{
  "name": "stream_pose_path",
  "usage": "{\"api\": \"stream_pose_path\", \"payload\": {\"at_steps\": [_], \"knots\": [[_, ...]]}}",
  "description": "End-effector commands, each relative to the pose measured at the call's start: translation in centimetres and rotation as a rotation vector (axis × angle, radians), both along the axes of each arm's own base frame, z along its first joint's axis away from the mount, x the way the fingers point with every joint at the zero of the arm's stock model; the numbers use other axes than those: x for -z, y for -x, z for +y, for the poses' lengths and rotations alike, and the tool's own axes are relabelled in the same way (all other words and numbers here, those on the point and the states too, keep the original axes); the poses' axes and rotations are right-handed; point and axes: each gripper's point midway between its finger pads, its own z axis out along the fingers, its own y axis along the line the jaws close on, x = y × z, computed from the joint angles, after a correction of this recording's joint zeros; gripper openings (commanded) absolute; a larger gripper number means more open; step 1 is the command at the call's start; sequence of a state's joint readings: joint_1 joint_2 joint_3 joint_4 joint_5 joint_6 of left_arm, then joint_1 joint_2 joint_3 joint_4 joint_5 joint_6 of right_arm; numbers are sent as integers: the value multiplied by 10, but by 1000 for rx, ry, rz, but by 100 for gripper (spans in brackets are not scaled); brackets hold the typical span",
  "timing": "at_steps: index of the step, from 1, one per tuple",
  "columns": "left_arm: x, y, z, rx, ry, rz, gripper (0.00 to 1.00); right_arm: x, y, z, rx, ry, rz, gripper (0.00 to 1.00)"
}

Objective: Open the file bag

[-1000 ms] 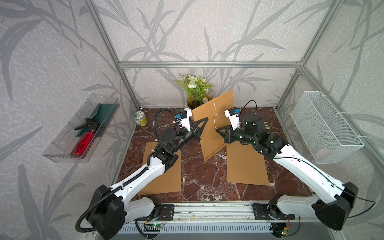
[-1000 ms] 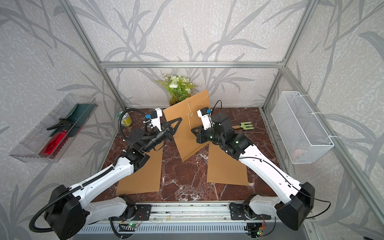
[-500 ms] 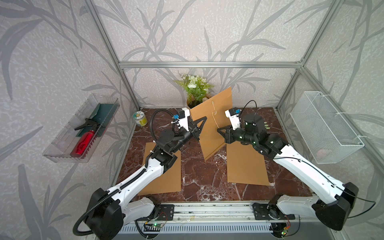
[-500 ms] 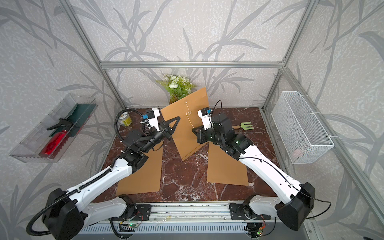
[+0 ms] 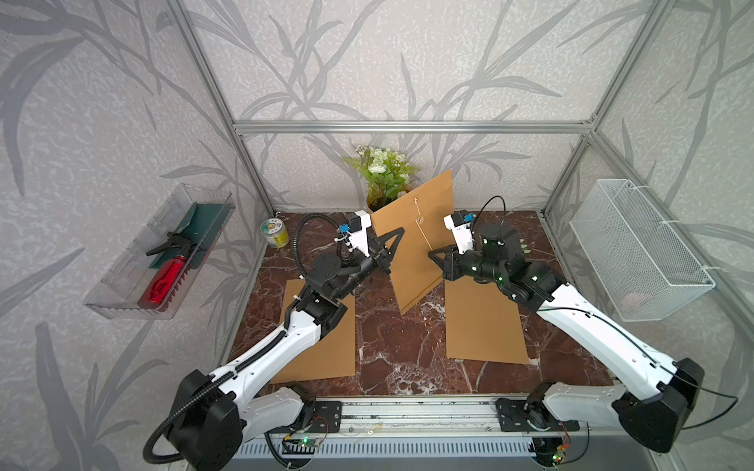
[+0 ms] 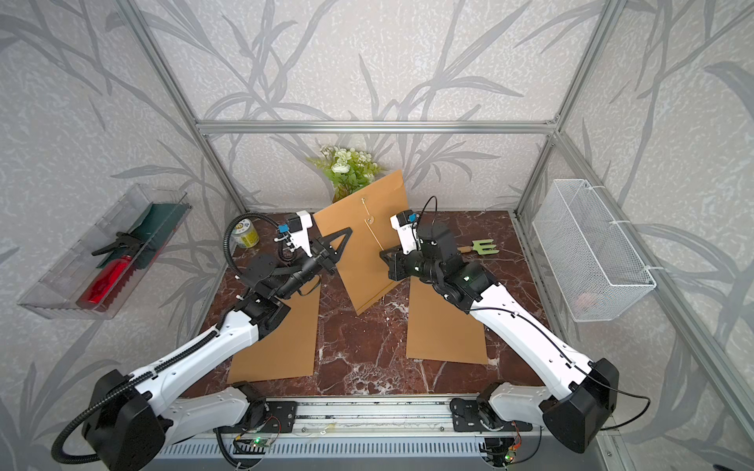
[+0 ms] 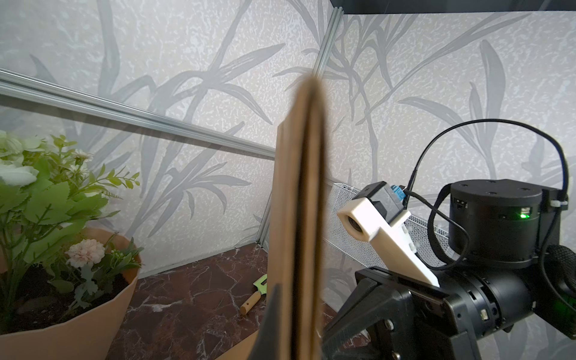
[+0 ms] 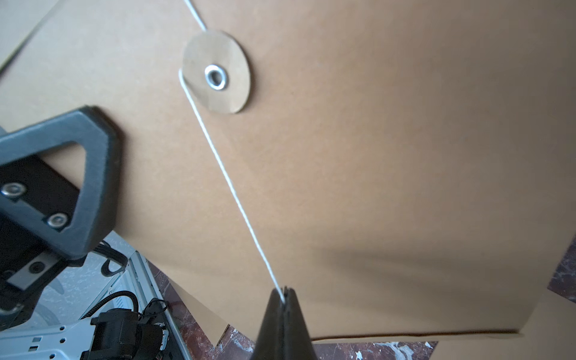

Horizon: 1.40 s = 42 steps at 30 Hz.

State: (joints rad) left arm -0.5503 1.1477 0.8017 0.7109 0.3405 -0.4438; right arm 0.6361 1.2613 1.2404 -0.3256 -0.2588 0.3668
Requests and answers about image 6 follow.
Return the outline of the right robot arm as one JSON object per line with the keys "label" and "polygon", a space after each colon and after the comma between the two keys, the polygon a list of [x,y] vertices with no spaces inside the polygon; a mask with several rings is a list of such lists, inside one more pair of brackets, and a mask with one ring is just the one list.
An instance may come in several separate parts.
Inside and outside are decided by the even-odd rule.
{"label": "right robot arm", "polygon": [[391,216],[399,243],[381,251],[394,282],[406,279],[432,288],[455,310],[502,339],[542,381],[540,387],[500,383],[477,399],[479,421],[489,431],[523,421],[547,430],[575,453],[610,431],[620,373],[606,358],[594,361],[561,340],[523,308],[480,262],[461,256],[444,224],[425,224],[410,209]]}

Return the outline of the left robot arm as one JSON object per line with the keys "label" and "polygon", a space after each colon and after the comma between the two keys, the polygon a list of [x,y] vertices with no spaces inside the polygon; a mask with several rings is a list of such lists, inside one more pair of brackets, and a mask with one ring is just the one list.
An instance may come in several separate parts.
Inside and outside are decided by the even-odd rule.
{"label": "left robot arm", "polygon": [[90,405],[54,440],[51,457],[59,464],[102,462],[110,470],[141,470],[167,445],[208,429],[235,426],[251,414],[251,388],[231,386],[218,398],[203,396],[181,402],[199,379],[236,353],[277,329],[290,312],[286,304],[321,271],[335,273],[353,231],[345,227],[311,239],[308,212],[292,215],[278,226],[278,247],[304,254],[292,260],[261,253],[241,269],[230,243],[232,220],[223,235],[229,268],[247,292],[218,323],[170,354],[129,375],[112,370],[94,388]]}

